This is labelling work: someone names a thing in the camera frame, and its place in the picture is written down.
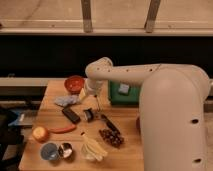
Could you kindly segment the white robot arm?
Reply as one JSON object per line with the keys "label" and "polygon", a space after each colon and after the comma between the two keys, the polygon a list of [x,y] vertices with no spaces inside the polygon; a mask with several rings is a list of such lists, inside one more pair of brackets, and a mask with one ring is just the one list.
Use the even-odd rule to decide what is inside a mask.
{"label": "white robot arm", "polygon": [[144,171],[206,171],[204,102],[206,72],[189,64],[115,66],[103,57],[87,65],[84,91],[100,92],[105,80],[140,88]]}

